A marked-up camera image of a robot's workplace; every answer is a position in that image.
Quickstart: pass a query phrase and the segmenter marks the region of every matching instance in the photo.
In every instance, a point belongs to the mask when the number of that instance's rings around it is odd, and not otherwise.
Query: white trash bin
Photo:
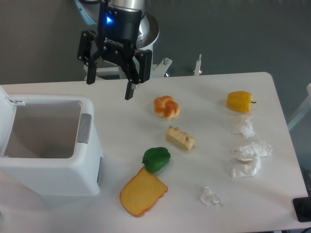
[[[96,195],[103,152],[93,118],[87,97],[0,87],[0,170],[41,195]]]

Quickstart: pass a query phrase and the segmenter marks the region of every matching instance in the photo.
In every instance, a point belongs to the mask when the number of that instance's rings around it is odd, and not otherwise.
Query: yellow bell pepper
[[[234,91],[229,93],[227,99],[227,107],[241,112],[241,113],[248,113],[251,111],[253,96],[251,93],[247,91]]]

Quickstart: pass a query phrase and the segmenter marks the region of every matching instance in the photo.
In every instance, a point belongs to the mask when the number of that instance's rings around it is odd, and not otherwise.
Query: crumpled tissue
[[[233,133],[242,134],[245,140],[253,137],[255,135],[255,131],[253,129],[251,119],[251,116],[243,115],[238,125],[234,128]]]
[[[221,199],[219,195],[214,194],[209,187],[204,187],[201,189],[201,192],[199,194],[200,201],[206,205],[210,206],[211,203],[213,204],[221,204]]]
[[[260,169],[260,164],[261,162],[259,157],[256,157],[254,161],[248,164],[238,164],[232,168],[230,176],[232,178],[254,176]]]
[[[234,148],[234,158],[241,162],[254,161],[256,157],[267,157],[272,155],[272,146],[265,141],[252,142],[247,146]]]

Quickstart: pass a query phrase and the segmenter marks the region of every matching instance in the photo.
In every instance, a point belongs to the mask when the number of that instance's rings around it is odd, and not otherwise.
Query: blue light
[[[106,17],[106,22],[107,22],[107,24],[111,24],[113,22],[113,20],[109,17]]]

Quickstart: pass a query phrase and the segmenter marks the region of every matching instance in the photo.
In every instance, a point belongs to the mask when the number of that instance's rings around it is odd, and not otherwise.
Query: plastic toy food
[[[253,96],[247,91],[235,91],[228,95],[227,107],[241,113],[251,111]]]
[[[164,147],[150,148],[142,158],[147,171],[155,173],[163,168],[170,160],[171,154]]]
[[[154,111],[157,116],[169,120],[179,115],[180,108],[171,96],[163,96],[155,98]]]
[[[186,132],[181,132],[179,128],[174,128],[170,126],[165,134],[166,138],[184,150],[190,150],[193,145],[195,145],[195,139],[189,137]]]
[[[168,191],[168,187],[143,167],[120,193],[123,207],[138,217],[149,210]]]

